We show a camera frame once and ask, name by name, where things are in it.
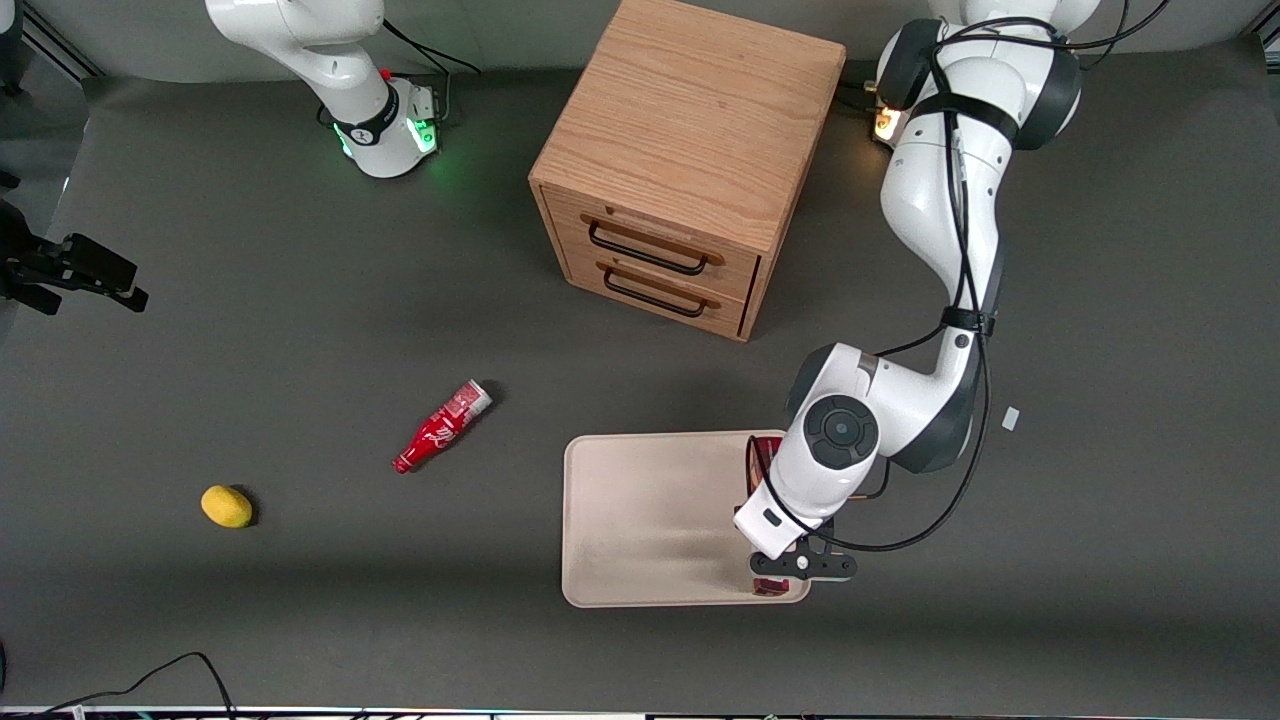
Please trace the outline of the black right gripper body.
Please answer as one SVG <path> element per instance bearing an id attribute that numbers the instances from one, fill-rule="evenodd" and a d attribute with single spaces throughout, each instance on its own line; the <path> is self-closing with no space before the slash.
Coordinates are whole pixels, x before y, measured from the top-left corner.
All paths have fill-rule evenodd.
<path id="1" fill-rule="evenodd" d="M 58 279 L 54 246 L 33 234 L 19 209 L 1 199 L 1 296 L 13 301 L 14 284 L 41 284 L 46 287 Z"/>

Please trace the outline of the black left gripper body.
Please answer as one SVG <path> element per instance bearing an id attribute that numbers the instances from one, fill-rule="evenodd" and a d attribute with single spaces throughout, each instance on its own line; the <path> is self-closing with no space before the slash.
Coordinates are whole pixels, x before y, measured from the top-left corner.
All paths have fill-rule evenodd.
<path id="1" fill-rule="evenodd" d="M 858 574 L 858 562 L 827 539 L 809 534 L 795 541 L 777 559 L 754 552 L 749 569 L 754 577 L 769 580 L 847 582 Z"/>

